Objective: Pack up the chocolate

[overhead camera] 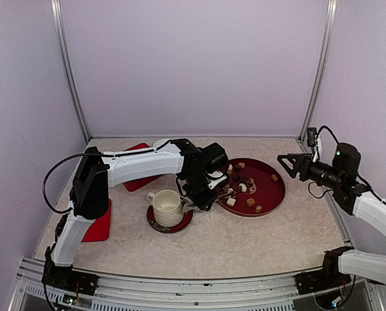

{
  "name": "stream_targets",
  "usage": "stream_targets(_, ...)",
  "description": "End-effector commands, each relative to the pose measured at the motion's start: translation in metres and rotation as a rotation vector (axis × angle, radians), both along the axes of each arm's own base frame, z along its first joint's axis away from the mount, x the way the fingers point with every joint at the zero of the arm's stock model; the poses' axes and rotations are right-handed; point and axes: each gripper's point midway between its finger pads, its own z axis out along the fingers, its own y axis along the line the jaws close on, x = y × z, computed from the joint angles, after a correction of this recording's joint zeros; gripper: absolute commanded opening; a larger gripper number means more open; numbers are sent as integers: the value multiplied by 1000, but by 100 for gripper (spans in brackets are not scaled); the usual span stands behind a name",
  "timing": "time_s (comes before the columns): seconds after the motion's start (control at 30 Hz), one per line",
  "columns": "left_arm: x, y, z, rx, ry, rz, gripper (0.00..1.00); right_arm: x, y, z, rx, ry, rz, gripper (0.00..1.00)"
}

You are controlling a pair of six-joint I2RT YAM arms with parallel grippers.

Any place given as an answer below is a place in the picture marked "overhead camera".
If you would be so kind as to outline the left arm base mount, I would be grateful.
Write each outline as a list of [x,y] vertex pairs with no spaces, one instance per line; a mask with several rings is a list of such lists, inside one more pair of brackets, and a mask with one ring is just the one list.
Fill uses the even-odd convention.
[[93,296],[98,284],[98,276],[74,270],[54,270],[44,272],[42,283],[54,288]]

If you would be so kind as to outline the white square chocolate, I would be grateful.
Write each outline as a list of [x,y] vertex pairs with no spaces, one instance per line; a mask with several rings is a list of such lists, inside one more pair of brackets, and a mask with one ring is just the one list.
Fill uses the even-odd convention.
[[236,203],[236,200],[234,198],[228,198],[227,199],[227,205],[230,207],[233,207]]

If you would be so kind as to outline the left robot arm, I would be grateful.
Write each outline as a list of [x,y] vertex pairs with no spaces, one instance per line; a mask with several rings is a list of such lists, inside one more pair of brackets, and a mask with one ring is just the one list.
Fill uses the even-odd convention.
[[184,195],[202,211],[208,211],[218,196],[217,187],[227,180],[222,168],[229,160],[218,143],[198,147],[188,139],[161,139],[149,148],[101,152],[91,147],[56,163],[56,167],[79,159],[67,208],[60,211],[60,230],[45,252],[45,267],[62,288],[76,282],[73,268],[76,250],[89,227],[109,207],[109,189],[130,181],[160,175],[175,175],[184,181]]

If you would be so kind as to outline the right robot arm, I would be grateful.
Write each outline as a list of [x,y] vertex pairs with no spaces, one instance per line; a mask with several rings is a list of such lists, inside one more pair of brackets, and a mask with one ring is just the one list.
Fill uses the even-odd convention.
[[[386,201],[371,186],[358,182],[361,154],[356,147],[338,143],[331,165],[314,161],[311,154],[278,155],[277,160],[292,178],[329,188],[342,210],[386,237]],[[296,276],[297,288],[300,294],[321,291],[347,284],[353,275],[386,285],[386,255],[350,246],[326,251],[321,269]]]

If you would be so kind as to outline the metal serving tongs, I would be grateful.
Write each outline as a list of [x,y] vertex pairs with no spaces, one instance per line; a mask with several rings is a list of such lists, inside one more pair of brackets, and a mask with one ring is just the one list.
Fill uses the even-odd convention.
[[[228,194],[227,193],[227,190],[229,189],[229,188],[232,188],[232,189],[234,189],[234,191],[232,192],[232,193],[230,193],[230,194]],[[222,200],[224,200],[224,199],[228,199],[228,198],[235,198],[239,193],[241,193],[242,192],[242,190],[241,190],[241,188],[240,188],[240,186],[237,186],[236,188],[233,188],[233,187],[230,187],[230,186],[224,186],[223,188],[220,188],[219,190],[218,190],[218,195],[217,195],[217,197],[218,197],[218,201],[217,202],[215,202],[215,203],[220,203]],[[186,212],[188,212],[188,211],[191,211],[191,210],[183,210],[183,206],[184,206],[184,204],[186,204],[186,203],[190,203],[190,202],[188,202],[188,201],[186,201],[185,199],[182,199],[182,208],[181,208],[181,211],[183,212],[183,213],[186,213]],[[197,205],[197,204],[195,204],[196,205],[196,207],[194,208],[194,209],[198,209],[198,210],[200,210],[201,211],[201,207],[199,207],[199,205]]]

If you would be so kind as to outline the round dark red tray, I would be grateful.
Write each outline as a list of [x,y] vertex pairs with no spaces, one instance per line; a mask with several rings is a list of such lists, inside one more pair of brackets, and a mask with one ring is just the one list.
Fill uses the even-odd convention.
[[[233,207],[227,205],[227,200],[222,200],[219,204],[230,213],[243,217],[259,217],[275,210],[283,201],[285,195],[285,184],[280,174],[270,165],[250,158],[234,158],[225,165],[224,170],[227,172],[228,166],[235,166],[238,163],[245,163],[245,168],[239,172],[233,171],[229,177],[229,182],[226,186],[236,188],[243,183],[247,186],[245,192],[239,193],[234,199],[236,203]],[[272,175],[276,175],[277,182],[273,182]],[[239,175],[241,181],[234,182],[233,176]],[[255,200],[254,207],[248,207],[246,200],[253,198]],[[262,212],[256,213],[257,206],[262,206]]]

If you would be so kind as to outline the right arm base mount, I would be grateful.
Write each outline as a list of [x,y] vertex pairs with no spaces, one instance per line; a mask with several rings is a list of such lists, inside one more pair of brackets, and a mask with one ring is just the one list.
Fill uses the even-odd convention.
[[329,273],[323,269],[302,272],[295,276],[295,282],[299,295],[320,292],[330,288],[350,284],[351,276],[342,273]]

